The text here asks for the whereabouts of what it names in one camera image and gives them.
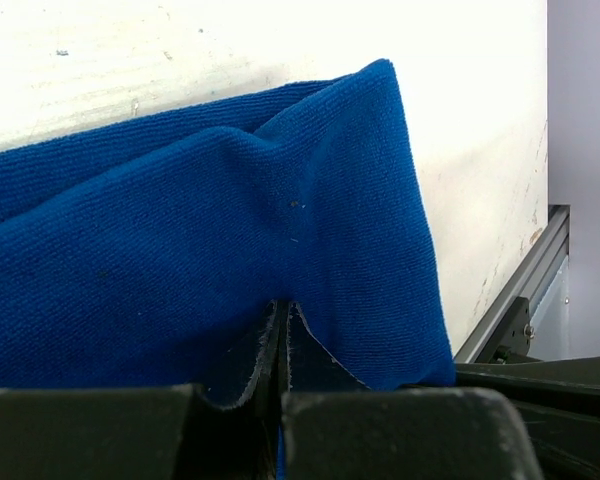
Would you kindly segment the blue towel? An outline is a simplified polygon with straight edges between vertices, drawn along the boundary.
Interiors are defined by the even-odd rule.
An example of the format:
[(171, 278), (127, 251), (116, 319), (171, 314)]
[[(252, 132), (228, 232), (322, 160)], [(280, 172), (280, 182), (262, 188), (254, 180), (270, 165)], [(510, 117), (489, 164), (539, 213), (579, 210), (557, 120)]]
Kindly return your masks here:
[(273, 299), (372, 388), (454, 382), (389, 61), (0, 153), (0, 388), (195, 381)]

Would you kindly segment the aluminium mounting rail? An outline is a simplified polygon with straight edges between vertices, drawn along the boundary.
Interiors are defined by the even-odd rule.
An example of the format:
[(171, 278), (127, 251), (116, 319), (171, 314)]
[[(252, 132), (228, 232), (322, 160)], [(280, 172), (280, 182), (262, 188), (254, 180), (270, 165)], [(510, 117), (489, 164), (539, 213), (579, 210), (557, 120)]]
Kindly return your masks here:
[(569, 232), (570, 208), (566, 205), (551, 206), (546, 229), (455, 355), (456, 362), (490, 363), (492, 335), (516, 297), (529, 300), (531, 326), (535, 330), (531, 350), (539, 339), (540, 318), (543, 316), (541, 302), (568, 263)]

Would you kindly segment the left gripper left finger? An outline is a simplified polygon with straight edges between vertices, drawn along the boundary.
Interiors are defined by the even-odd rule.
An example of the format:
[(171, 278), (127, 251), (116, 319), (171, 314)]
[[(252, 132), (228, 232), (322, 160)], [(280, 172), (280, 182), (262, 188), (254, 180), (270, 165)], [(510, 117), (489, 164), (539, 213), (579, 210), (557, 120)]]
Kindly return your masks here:
[(205, 377), (205, 445), (214, 479), (276, 477), (279, 333), (280, 303), (271, 301)]

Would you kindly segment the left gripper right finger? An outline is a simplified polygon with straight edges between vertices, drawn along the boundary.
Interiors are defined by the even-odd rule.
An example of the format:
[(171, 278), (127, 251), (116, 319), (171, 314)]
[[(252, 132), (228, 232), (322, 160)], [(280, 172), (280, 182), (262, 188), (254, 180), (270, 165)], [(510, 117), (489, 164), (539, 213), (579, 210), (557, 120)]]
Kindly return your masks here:
[(337, 463), (359, 431), (345, 408), (369, 387), (312, 333), (300, 304), (288, 303), (279, 337), (281, 403), (278, 477), (342, 479)]

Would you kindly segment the right black base bracket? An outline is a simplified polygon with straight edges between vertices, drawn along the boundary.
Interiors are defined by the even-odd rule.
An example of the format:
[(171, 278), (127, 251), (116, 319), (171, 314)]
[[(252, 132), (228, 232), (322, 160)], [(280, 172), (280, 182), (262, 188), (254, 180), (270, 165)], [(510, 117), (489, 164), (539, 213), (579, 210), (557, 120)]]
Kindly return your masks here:
[(530, 363), (534, 359), (528, 356), (535, 330), (531, 326), (529, 300), (516, 297), (504, 314), (492, 335), (490, 363), (514, 364)]

